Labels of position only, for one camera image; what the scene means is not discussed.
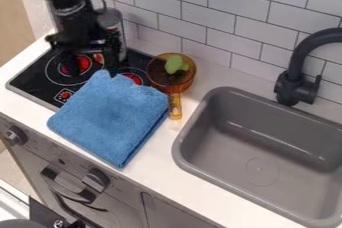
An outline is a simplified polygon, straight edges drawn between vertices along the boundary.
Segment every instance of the white wall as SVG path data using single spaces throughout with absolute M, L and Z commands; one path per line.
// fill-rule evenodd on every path
M 50 14 L 44 0 L 23 0 L 32 30 L 36 39 L 53 27 Z

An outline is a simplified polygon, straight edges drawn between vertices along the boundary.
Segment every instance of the black faucet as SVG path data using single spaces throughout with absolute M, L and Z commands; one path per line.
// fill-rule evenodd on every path
M 313 104 L 322 76 L 314 82 L 304 78 L 303 64 L 307 55 L 314 49 L 329 43 L 342 42 L 342 28 L 332 28 L 311 34 L 294 50 L 287 71 L 279 75 L 274 92 L 277 101 L 283 105 L 294 106 L 299 101 Z

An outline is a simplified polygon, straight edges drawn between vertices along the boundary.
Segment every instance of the stovetop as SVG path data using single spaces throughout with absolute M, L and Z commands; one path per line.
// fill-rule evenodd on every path
M 9 81 L 7 88 L 51 110 L 62 107 L 87 80 L 104 66 L 100 52 L 83 52 L 78 55 L 81 74 L 70 76 L 58 61 L 59 52 L 49 50 L 37 61 Z M 118 73 L 138 84 L 150 85 L 145 73 L 151 56 L 129 49 Z

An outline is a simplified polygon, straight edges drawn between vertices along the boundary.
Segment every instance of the gray sink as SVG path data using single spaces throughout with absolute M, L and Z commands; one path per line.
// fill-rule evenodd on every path
M 339 124 L 223 87 L 204 97 L 172 151 L 185 171 L 307 227 L 342 221 Z

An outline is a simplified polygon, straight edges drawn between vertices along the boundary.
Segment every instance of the folded towel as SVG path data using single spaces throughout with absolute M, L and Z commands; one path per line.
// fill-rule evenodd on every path
M 48 127 L 123 168 L 166 117 L 167 96 L 122 76 L 96 72 Z

